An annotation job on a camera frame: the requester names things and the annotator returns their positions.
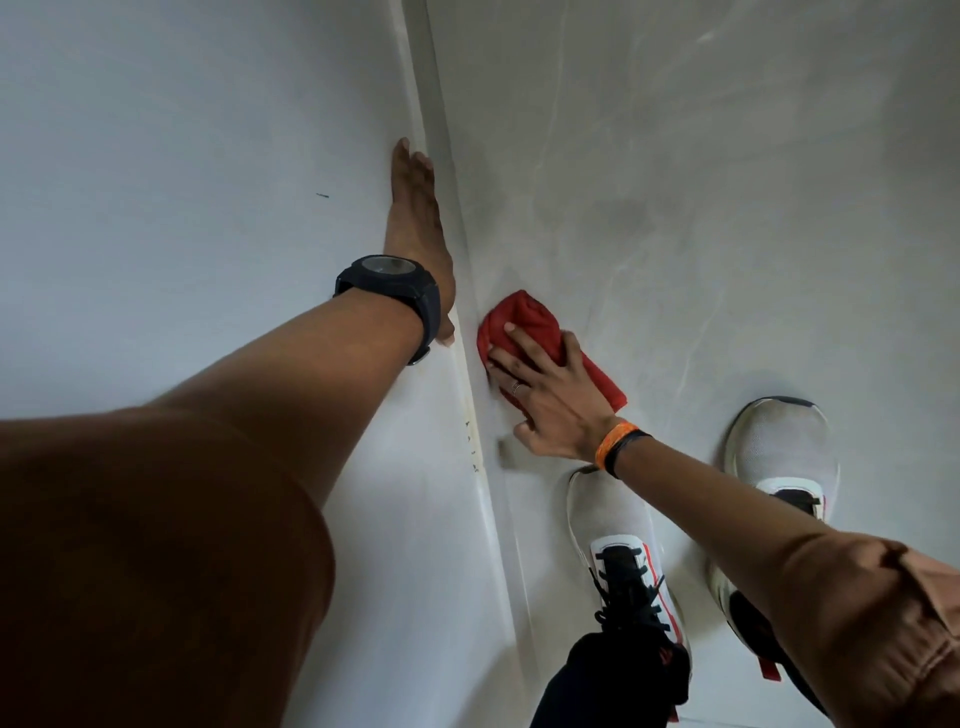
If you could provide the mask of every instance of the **watch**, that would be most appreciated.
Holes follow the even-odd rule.
[[[379,293],[413,308],[423,321],[423,340],[407,366],[430,352],[440,330],[440,288],[433,276],[415,260],[395,255],[365,255],[337,276],[334,298],[350,288]]]

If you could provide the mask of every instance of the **microfiber cloth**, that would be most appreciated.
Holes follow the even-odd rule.
[[[566,364],[564,339],[561,335],[560,324],[557,323],[557,317],[526,291],[517,291],[494,306],[480,325],[480,330],[477,332],[477,350],[480,351],[480,358],[483,359],[485,365],[487,364],[487,352],[490,349],[490,344],[493,344],[522,359],[533,369],[537,369],[537,365],[523,353],[516,342],[503,330],[503,325],[507,323],[515,324],[529,333],[534,341],[540,344],[543,350],[550,355],[550,358],[559,365],[564,366]],[[596,364],[589,360],[586,354],[584,354],[584,368],[593,383],[597,385],[600,393],[607,398],[614,412],[627,403],[627,396]],[[523,414],[527,414],[514,397],[507,392],[503,392],[503,396]]]

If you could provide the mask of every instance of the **hand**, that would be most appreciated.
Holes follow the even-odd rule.
[[[437,340],[449,344],[453,324],[447,314],[457,295],[453,278],[453,260],[446,250],[444,229],[440,224],[440,207],[434,194],[433,162],[417,152],[410,157],[410,142],[400,139],[394,148],[390,173],[394,203],[387,216],[386,255],[415,260],[426,268],[440,287],[440,306],[444,322]]]
[[[534,370],[498,347],[490,351],[490,375],[501,389],[513,393],[533,418],[533,422],[517,425],[514,435],[535,455],[592,463],[604,437],[623,421],[613,414],[584,369],[577,337],[564,331],[566,366],[562,367],[522,328],[507,324],[504,330],[540,369]]]

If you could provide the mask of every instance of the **sneaker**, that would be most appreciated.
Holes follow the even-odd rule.
[[[649,506],[616,478],[587,466],[570,477],[566,517],[573,546],[600,593],[595,617],[603,631],[656,633],[677,685],[674,704],[686,702],[690,650],[664,580]]]
[[[827,418],[812,402],[790,397],[764,398],[743,409],[727,438],[724,471],[818,521],[832,512],[840,484]],[[761,674],[780,680],[780,663],[794,679],[770,622],[712,563],[708,584],[733,633],[759,658]],[[805,684],[797,687],[809,691]]]

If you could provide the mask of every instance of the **brown sleeve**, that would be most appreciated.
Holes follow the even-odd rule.
[[[329,604],[319,511],[228,427],[0,423],[5,725],[278,725]]]
[[[780,643],[836,725],[960,725],[960,572],[834,531],[790,554],[773,593]]]

